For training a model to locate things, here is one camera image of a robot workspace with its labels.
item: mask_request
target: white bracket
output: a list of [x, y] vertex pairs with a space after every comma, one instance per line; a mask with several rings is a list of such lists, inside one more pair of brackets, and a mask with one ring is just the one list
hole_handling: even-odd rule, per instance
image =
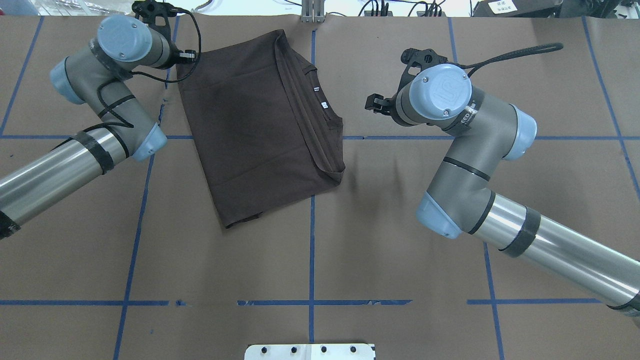
[[375, 360], [373, 344], [251, 345], [244, 360]]
[[324, 22], [324, 0], [302, 0], [302, 22]]

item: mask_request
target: dark brown garment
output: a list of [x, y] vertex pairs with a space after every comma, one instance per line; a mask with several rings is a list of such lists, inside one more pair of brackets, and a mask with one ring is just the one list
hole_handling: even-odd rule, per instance
[[179, 88], [224, 226], [342, 181], [342, 118], [284, 30], [203, 53]]

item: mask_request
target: white paper sticker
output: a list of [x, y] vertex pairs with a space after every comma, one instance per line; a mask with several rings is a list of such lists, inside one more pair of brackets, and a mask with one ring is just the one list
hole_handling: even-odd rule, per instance
[[489, 7], [493, 13], [510, 13], [518, 11], [512, 0], [500, 0], [489, 3]]

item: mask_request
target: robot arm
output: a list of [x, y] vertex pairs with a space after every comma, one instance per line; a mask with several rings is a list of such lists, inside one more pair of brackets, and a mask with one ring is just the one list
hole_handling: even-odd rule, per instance
[[[513, 202], [487, 186], [500, 160], [521, 157], [535, 120], [472, 86], [468, 74], [433, 50], [408, 49], [398, 93], [372, 94], [365, 108], [402, 126], [438, 126], [454, 137], [416, 212], [448, 238], [463, 231], [564, 277], [627, 316], [640, 316], [640, 263]], [[420, 67], [413, 79], [410, 67]]]
[[[167, 17], [185, 10], [154, 0], [136, 1], [132, 8], [142, 21], [125, 15], [105, 18], [87, 47], [51, 70], [57, 91], [72, 103], [86, 102], [102, 123], [0, 179], [0, 238], [130, 155], [142, 161], [166, 144], [158, 124], [123, 81], [138, 74], [131, 72], [138, 65], [195, 67], [197, 57], [194, 51], [178, 50], [170, 38]], [[158, 16], [166, 25], [155, 25]]]

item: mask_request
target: light blue joint cap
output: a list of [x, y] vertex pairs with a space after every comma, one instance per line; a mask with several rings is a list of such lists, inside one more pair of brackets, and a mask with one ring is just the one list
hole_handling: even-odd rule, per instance
[[415, 216], [422, 225], [446, 238], [455, 239], [462, 233], [458, 225], [451, 220], [428, 192], [424, 193], [420, 206], [418, 206], [418, 210], [415, 212]]
[[471, 80], [452, 64], [440, 64], [418, 74], [409, 89], [409, 101], [415, 111], [431, 120], [458, 116], [471, 99]]
[[134, 17], [112, 15], [98, 27], [98, 44], [114, 60], [138, 61], [151, 51], [152, 43], [151, 30]]
[[65, 67], [67, 59], [68, 56], [51, 69], [49, 72], [49, 79], [51, 80], [53, 87], [56, 88], [58, 93], [64, 96], [65, 99], [74, 104], [84, 104], [84, 100], [80, 99], [80, 97], [76, 95], [76, 92], [71, 87], [71, 83], [69, 83], [67, 68]]
[[518, 129], [516, 130], [516, 138], [513, 141], [511, 150], [504, 157], [505, 160], [516, 160], [524, 155], [525, 151], [531, 147], [533, 141], [538, 134], [538, 125], [536, 120], [529, 114], [518, 109], [514, 104], [510, 104], [516, 110], [516, 116], [518, 117]]
[[133, 153], [133, 158], [136, 161], [142, 161], [155, 154], [156, 151], [162, 149], [165, 145], [166, 135], [162, 132], [158, 124], [156, 124], [151, 128], [151, 131], [147, 134], [145, 141], [138, 147], [138, 150]]

